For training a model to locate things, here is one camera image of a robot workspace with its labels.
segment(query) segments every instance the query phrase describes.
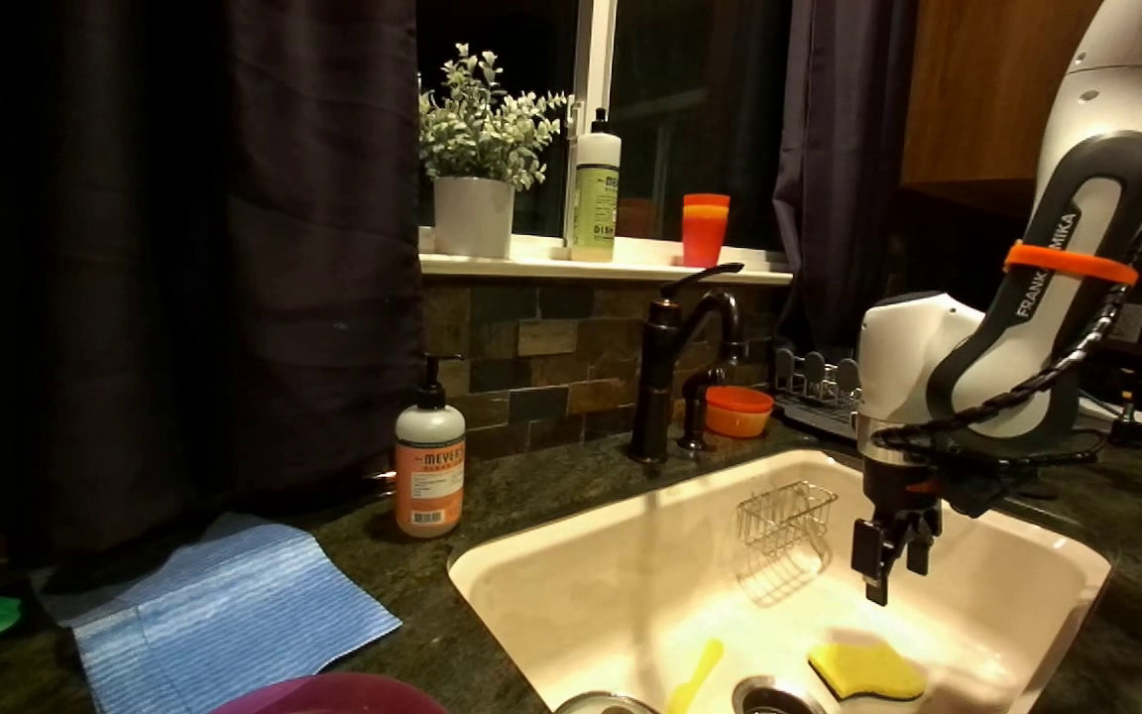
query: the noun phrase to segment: white pot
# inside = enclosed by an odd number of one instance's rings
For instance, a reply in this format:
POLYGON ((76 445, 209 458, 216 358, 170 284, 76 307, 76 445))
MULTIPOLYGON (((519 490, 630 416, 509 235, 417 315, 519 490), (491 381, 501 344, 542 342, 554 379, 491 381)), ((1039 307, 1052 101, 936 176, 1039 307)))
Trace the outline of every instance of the white pot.
POLYGON ((477 176, 436 179, 436 247, 469 257, 509 257, 517 188, 477 176))

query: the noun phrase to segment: plastic bottle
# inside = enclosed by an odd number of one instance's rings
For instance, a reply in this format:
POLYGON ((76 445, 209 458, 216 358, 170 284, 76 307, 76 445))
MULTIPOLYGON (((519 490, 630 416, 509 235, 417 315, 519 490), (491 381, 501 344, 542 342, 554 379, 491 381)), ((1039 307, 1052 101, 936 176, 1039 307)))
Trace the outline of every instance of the plastic bottle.
POLYGON ((442 537, 465 512, 465 416, 442 403, 439 360, 423 360, 417 403, 395 416, 395 527, 442 537))
POLYGON ((617 134, 605 130, 605 112, 596 112, 588 134, 575 134, 572 166, 572 264, 610 264, 616 257, 616 202, 617 202, 617 134))

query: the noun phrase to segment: orange band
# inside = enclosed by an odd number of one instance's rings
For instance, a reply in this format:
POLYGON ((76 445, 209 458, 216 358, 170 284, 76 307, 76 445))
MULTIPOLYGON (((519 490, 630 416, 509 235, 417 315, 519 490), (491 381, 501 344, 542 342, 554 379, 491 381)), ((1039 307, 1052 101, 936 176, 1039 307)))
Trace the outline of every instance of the orange band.
POLYGON ((1094 278, 1094 284, 1118 284, 1118 285, 1139 284, 1139 270, 1127 264, 1056 249, 1056 247, 1025 247, 1025 244, 1013 244, 1008 249, 1004 270, 1013 270, 1013 265, 1072 276, 1072 278, 1094 278))

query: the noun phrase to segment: potted plant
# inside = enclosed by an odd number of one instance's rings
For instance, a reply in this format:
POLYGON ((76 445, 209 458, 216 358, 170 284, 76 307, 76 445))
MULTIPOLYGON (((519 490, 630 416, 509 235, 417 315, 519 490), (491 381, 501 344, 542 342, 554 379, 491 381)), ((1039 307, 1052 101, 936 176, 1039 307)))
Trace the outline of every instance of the potted plant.
POLYGON ((419 165, 436 188, 436 247, 505 257, 517 191, 542 184, 542 153, 572 129, 575 94, 509 94, 497 52, 454 46, 442 87, 419 87, 419 165))

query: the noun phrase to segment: cabinet door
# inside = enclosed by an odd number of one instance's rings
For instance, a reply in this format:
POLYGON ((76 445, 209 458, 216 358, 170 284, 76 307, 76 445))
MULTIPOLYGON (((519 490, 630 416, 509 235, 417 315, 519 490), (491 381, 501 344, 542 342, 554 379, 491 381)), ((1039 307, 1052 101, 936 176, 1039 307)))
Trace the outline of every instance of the cabinet door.
POLYGON ((918 0, 905 188, 1029 184, 1099 0, 918 0))

